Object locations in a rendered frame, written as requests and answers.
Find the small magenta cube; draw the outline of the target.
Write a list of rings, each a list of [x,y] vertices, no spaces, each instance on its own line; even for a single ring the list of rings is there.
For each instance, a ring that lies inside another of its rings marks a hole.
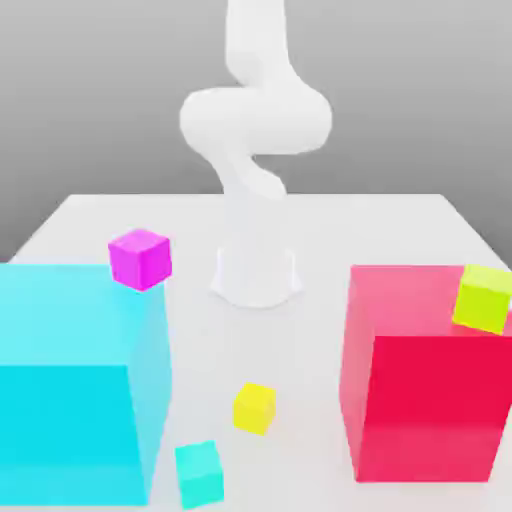
[[[145,291],[172,275],[168,237],[146,229],[132,230],[108,243],[113,279]]]

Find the small yellow cube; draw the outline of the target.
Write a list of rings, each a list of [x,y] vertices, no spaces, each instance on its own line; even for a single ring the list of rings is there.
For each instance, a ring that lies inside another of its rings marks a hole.
[[[233,403],[233,423],[236,428],[264,435],[276,414],[276,390],[247,382]]]

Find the small turquoise cube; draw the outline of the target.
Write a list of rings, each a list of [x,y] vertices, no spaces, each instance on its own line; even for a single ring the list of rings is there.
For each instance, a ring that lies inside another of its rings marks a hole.
[[[176,447],[175,461],[185,510],[224,500],[224,473],[213,440]]]

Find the small lime green cube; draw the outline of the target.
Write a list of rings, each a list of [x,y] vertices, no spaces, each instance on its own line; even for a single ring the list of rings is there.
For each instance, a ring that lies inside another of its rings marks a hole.
[[[501,335],[512,300],[512,272],[468,264],[460,279],[454,324]]]

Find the large red box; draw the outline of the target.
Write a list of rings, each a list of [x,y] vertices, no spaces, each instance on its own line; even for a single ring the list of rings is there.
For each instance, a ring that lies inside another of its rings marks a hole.
[[[457,325],[459,265],[354,265],[339,401],[358,482],[484,482],[512,407],[502,334]]]

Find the large cyan box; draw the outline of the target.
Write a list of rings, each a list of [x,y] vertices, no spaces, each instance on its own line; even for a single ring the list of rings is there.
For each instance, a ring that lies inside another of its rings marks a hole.
[[[145,505],[171,398],[165,289],[0,264],[0,505]]]

